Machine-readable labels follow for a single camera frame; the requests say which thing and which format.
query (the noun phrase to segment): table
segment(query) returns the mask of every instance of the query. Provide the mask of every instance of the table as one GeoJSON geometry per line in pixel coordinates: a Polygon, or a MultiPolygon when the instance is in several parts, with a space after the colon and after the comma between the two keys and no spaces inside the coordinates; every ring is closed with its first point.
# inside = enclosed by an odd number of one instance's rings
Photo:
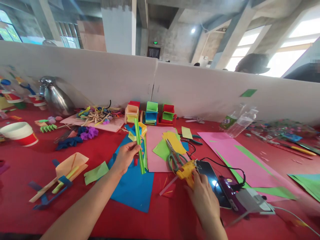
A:
{"type": "MultiPolygon", "coordinates": [[[[80,152],[89,157],[85,170],[97,167],[102,161],[108,162],[123,138],[125,132],[112,133],[99,131],[99,135],[61,151],[55,151],[53,140],[62,135],[65,130],[59,129],[53,132],[41,133],[40,127],[35,125],[35,120],[47,119],[50,114],[40,111],[39,108],[28,104],[24,110],[15,110],[8,115],[22,117],[28,122],[39,142],[32,147],[23,148],[14,142],[0,144],[0,158],[10,164],[10,169],[0,176],[0,232],[43,234],[46,229],[72,204],[81,198],[92,184],[85,186],[82,175],[77,177],[74,185],[65,191],[56,202],[47,210],[32,210],[35,204],[28,202],[35,195],[35,191],[27,186],[30,181],[44,186],[55,177],[52,159],[63,161],[75,152],[80,152]]],[[[0,126],[12,120],[0,121],[0,126]]],[[[184,119],[177,121],[178,132],[181,126],[191,129],[193,134],[197,132],[218,131],[218,123],[206,122],[185,123],[184,119]]],[[[292,153],[274,148],[265,143],[249,138],[241,134],[236,138],[251,152],[260,155],[260,151],[267,155],[272,168],[286,177],[286,174],[315,174],[320,171],[320,157],[314,160],[305,160],[303,165],[293,162],[291,159],[301,161],[301,158],[292,153]]],[[[196,146],[194,156],[198,159],[209,157],[217,162],[222,162],[207,146],[196,146]]],[[[231,177],[231,172],[211,163],[217,175],[231,177]]],[[[192,204],[183,189],[183,181],[177,181],[176,192],[173,199],[159,196],[161,190],[159,181],[166,178],[167,173],[155,173],[149,213],[143,213],[121,203],[109,200],[97,221],[91,236],[108,238],[135,238],[135,239],[203,239],[203,231],[197,220],[192,204]]],[[[274,202],[273,205],[285,208],[320,232],[320,204],[309,194],[305,193],[298,201],[284,200],[274,202]]],[[[318,239],[318,237],[306,227],[291,226],[287,222],[295,220],[290,214],[276,210],[274,216],[254,217],[250,220],[242,220],[233,227],[227,229],[229,239],[318,239]]],[[[238,215],[231,210],[221,209],[221,217],[225,223],[234,220],[238,215]]]]}

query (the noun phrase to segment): plastic water bottle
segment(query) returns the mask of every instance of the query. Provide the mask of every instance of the plastic water bottle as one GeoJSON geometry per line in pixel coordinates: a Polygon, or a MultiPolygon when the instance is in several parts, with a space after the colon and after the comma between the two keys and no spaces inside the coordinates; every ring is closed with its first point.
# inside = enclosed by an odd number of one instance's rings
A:
{"type": "Polygon", "coordinates": [[[258,110],[251,109],[249,112],[242,114],[235,124],[227,130],[229,136],[235,138],[242,133],[256,119],[258,112],[258,110]]]}
{"type": "Polygon", "coordinates": [[[231,127],[240,117],[241,112],[246,105],[247,104],[245,103],[240,103],[240,105],[237,106],[232,113],[228,114],[219,125],[220,131],[226,131],[229,127],[231,127]]]}

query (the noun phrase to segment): smartphone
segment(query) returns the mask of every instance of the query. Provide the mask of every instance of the smartphone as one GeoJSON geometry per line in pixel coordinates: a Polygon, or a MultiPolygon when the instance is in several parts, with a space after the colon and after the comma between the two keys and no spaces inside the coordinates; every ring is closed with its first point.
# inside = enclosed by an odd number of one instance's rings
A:
{"type": "Polygon", "coordinates": [[[215,174],[211,164],[206,161],[196,161],[197,163],[197,171],[199,174],[204,174],[208,177],[208,181],[212,188],[212,191],[216,194],[216,197],[219,201],[219,205],[222,208],[231,209],[231,204],[229,199],[227,198],[226,193],[224,192],[217,175],[215,174]]]}

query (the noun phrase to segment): person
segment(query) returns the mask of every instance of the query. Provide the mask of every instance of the person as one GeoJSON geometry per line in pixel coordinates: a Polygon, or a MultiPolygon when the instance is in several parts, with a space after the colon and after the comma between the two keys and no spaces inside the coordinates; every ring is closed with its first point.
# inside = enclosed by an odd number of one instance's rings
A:
{"type": "MultiPolygon", "coordinates": [[[[122,175],[127,172],[134,155],[140,149],[137,142],[130,142],[120,147],[116,161],[107,174],[64,212],[45,232],[41,240],[88,239],[122,175]]],[[[187,188],[187,191],[208,239],[227,239],[220,221],[219,202],[208,183],[208,178],[194,172],[194,191],[190,188],[187,188]]]]}
{"type": "Polygon", "coordinates": [[[268,63],[269,59],[266,54],[250,53],[239,61],[235,72],[266,73],[270,70],[270,68],[267,68],[268,63]]]}

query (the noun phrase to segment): power cord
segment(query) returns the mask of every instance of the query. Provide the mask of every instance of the power cord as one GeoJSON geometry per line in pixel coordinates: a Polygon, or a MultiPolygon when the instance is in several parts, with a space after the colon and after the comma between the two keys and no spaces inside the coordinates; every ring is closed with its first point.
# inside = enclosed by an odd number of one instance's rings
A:
{"type": "Polygon", "coordinates": [[[301,222],[303,222],[308,228],[310,228],[318,237],[320,237],[320,234],[317,233],[315,230],[313,230],[308,224],[306,224],[304,221],[301,220],[301,218],[299,218],[297,215],[295,215],[294,213],[284,209],[284,208],[280,208],[280,207],[275,207],[275,206],[272,206],[273,208],[277,208],[277,209],[281,209],[283,211],[286,211],[288,213],[291,213],[293,216],[295,216],[296,218],[298,218],[301,222]]]}
{"type": "MultiPolygon", "coordinates": [[[[203,161],[203,160],[206,159],[206,158],[208,158],[208,157],[204,157],[204,158],[200,159],[199,161],[203,161]]],[[[239,191],[239,190],[245,185],[245,183],[246,183],[246,175],[245,175],[245,173],[244,173],[244,171],[243,171],[242,169],[224,166],[224,165],[222,165],[222,164],[220,164],[220,163],[217,163],[216,161],[212,160],[211,158],[208,158],[208,159],[211,160],[212,162],[214,162],[215,164],[218,164],[218,165],[221,166],[221,167],[225,167],[225,168],[233,169],[233,170],[240,170],[240,171],[242,172],[242,174],[243,174],[243,182],[242,182],[242,183],[239,183],[239,184],[237,184],[237,185],[233,185],[233,186],[232,186],[232,189],[233,189],[234,191],[239,191]]]]}

